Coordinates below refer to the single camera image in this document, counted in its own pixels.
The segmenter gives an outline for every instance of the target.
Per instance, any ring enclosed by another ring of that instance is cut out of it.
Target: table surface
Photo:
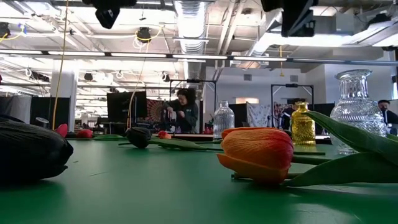
[[[60,176],[0,188],[0,223],[398,223],[396,184],[265,189],[231,180],[214,152],[70,142]],[[336,156],[327,145],[298,150]]]

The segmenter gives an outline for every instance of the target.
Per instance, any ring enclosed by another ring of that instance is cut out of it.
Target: ceiling
[[[65,25],[65,1],[35,0],[36,4],[31,5],[30,9],[18,7],[16,3],[24,2],[22,0],[0,1],[0,22],[10,23],[11,37],[15,37],[21,31],[18,24],[24,24],[26,34],[14,40],[5,40],[0,42],[0,49],[30,49],[30,50],[62,50],[63,46],[63,28]],[[157,2],[139,1],[148,6],[148,3]],[[165,1],[166,5],[171,5],[171,0]],[[220,43],[223,27],[227,26],[228,32],[233,30],[233,39],[226,46],[227,54],[232,52],[244,52],[250,49],[258,37],[259,25],[261,25],[264,11],[260,0],[246,0],[243,5],[243,13],[232,13],[231,22],[225,24],[227,10],[230,0],[217,0],[211,3],[207,9],[206,18],[206,38],[208,42],[205,47],[206,54],[215,54]],[[336,13],[345,13],[349,10],[369,11],[389,7],[392,1],[327,1],[321,0],[319,5],[313,7],[315,16],[331,17]],[[104,52],[150,52],[150,53],[171,53],[180,54],[180,42],[175,40],[178,37],[178,25],[174,11],[155,10],[144,8],[123,8],[112,29],[102,28],[95,17],[96,9],[84,5],[81,1],[70,1],[68,10],[68,28],[66,39],[66,50],[71,51],[104,51]],[[140,27],[149,27],[151,36],[156,37],[149,44],[140,44],[135,37]],[[318,58],[343,57],[345,53],[357,59],[376,59],[380,54],[379,48],[370,47],[374,54],[364,54],[369,51],[368,48],[345,48],[338,49],[331,47],[311,47],[306,45],[294,46],[282,44],[270,46],[266,53],[270,56],[279,57],[282,50],[283,57],[306,57]],[[136,85],[139,75],[142,77],[139,86],[157,86],[168,87],[169,84],[162,81],[163,74],[169,74],[171,78],[184,79],[184,70],[181,62],[142,62],[142,61],[117,61],[117,60],[92,60],[87,57],[86,60],[79,60],[80,66],[80,85],[95,85],[96,83],[87,82],[84,79],[86,72],[103,73],[110,78],[108,85],[132,87]],[[308,70],[311,66],[304,63],[285,63],[284,68],[301,68],[302,71]],[[29,68],[35,72],[51,78],[53,62],[50,58],[29,58],[29,57],[2,57],[0,58],[0,74],[3,81],[7,83],[43,83],[42,81],[31,80],[26,75],[26,69]],[[268,68],[280,68],[280,62],[270,62]],[[0,91],[11,92],[11,87],[2,88]],[[18,88],[14,90],[23,91],[29,94],[46,95],[49,87],[29,87]],[[79,98],[97,99],[95,96],[83,95],[105,95],[109,88],[85,88],[79,90]],[[169,95],[168,90],[154,90],[151,92],[155,98],[160,96],[166,98]],[[97,104],[106,105],[106,102],[97,102]],[[87,101],[78,101],[78,105],[87,105]]]

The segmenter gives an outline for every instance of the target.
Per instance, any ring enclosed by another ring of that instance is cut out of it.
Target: woman
[[[169,114],[173,111],[177,114],[177,127],[182,133],[196,133],[199,109],[195,103],[196,91],[191,88],[184,88],[177,92],[178,100],[164,103],[164,108]]]

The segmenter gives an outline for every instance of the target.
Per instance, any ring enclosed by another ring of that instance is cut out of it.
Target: curly hair
[[[194,88],[183,88],[177,92],[178,95],[183,95],[187,98],[188,105],[192,105],[195,103],[197,98],[197,91]]]

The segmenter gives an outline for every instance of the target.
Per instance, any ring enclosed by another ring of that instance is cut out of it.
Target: yellow glass vase
[[[308,112],[307,102],[298,102],[297,111],[292,114],[292,137],[295,145],[315,145],[315,122],[313,119],[304,115]]]

